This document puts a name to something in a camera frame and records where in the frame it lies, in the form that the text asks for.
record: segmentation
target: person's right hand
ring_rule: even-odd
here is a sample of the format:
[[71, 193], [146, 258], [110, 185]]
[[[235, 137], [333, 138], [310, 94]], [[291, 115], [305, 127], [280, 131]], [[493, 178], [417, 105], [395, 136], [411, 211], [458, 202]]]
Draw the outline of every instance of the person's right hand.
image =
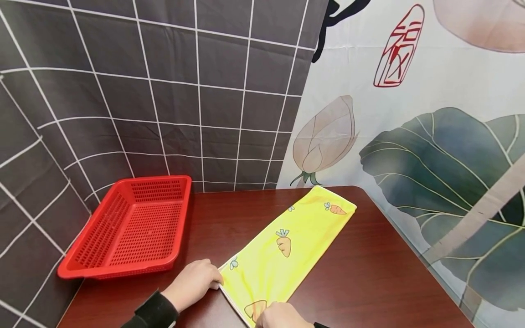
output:
[[162, 292], [180, 313], [200, 300], [208, 289], [219, 289], [223, 276], [210, 260], [188, 264], [171, 285]]
[[290, 303], [274, 302], [267, 307], [255, 325], [256, 328], [313, 328]]

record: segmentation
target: basket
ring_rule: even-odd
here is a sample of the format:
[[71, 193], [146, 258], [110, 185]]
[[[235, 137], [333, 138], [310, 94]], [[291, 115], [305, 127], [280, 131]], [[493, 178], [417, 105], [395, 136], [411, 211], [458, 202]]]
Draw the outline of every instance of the basket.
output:
[[108, 191], [64, 260], [61, 278], [131, 276], [173, 267], [192, 180], [186, 175], [123, 179]]

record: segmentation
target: lotus bud painting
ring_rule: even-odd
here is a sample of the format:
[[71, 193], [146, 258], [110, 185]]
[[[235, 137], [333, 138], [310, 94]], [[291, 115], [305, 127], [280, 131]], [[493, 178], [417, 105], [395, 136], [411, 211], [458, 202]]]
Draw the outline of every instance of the lotus bud painting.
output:
[[479, 48], [525, 52], [525, 0], [434, 0], [439, 23]]
[[293, 143], [293, 160], [302, 170], [291, 183], [299, 180], [303, 187], [308, 180], [320, 185], [316, 172], [340, 161], [352, 148], [355, 139], [352, 97], [337, 97], [301, 129]]

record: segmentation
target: yellow cloth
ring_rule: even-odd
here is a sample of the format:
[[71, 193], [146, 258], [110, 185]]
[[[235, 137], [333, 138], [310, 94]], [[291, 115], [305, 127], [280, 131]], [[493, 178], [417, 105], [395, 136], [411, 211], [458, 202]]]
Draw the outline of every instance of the yellow cloth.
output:
[[315, 186], [220, 268], [221, 290], [248, 326], [272, 302], [288, 301], [355, 209]]

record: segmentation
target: table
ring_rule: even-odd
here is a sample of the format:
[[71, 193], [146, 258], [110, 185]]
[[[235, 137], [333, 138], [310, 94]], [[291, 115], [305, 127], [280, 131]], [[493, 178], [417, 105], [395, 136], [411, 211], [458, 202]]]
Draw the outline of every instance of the table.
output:
[[[305, 319], [331, 328], [472, 327], [362, 189], [328, 189], [358, 209], [289, 301]], [[59, 328], [120, 327], [187, 263], [222, 265], [308, 191], [193, 194], [173, 270], [86, 280]], [[245, 328], [220, 291], [183, 312], [176, 327]]]

